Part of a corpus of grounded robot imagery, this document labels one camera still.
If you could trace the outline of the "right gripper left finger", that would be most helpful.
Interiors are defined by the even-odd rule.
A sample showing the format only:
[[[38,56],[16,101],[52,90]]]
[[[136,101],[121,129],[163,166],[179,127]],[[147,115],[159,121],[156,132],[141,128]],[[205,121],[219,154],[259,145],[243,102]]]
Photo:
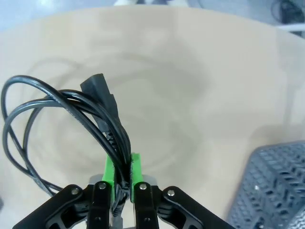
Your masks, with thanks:
[[[87,221],[88,229],[108,229],[114,185],[114,166],[106,158],[104,174],[85,189],[68,185],[17,223],[15,229],[72,229]]]

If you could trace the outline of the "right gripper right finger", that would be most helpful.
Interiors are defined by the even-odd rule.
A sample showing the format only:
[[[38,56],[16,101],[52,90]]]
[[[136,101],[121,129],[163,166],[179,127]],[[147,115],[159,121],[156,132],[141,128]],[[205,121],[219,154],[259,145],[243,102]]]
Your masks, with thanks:
[[[176,186],[164,190],[144,181],[141,156],[132,153],[131,202],[137,229],[158,229],[159,219],[175,229],[228,229],[225,222]]]

